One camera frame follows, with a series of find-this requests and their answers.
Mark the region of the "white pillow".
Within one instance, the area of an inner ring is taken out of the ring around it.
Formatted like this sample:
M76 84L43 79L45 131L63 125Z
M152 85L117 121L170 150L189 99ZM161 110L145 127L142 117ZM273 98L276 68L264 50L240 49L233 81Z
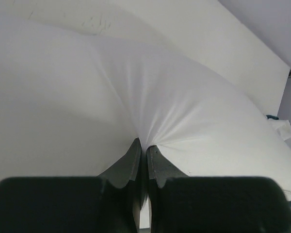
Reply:
M133 140L188 176L262 176L291 201L291 149L234 85L144 43L0 15L0 181L95 176Z

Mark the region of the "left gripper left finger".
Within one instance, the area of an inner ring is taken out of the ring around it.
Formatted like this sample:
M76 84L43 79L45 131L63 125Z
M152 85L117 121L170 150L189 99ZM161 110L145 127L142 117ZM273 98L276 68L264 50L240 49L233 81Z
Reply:
M135 139L95 177L11 177L0 181L0 233L137 233L141 155Z

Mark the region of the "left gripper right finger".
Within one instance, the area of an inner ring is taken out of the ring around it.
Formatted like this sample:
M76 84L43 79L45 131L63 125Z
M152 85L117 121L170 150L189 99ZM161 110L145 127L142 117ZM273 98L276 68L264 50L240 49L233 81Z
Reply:
M264 177L190 177L147 152L153 233L291 233L291 208Z

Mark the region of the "blue patterned pillowcase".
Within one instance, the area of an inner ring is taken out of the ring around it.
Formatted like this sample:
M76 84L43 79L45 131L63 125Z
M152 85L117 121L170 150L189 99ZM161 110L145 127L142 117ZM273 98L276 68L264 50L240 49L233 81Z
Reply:
M267 120L279 136L291 149L291 124L288 120L280 120L277 116L267 115Z

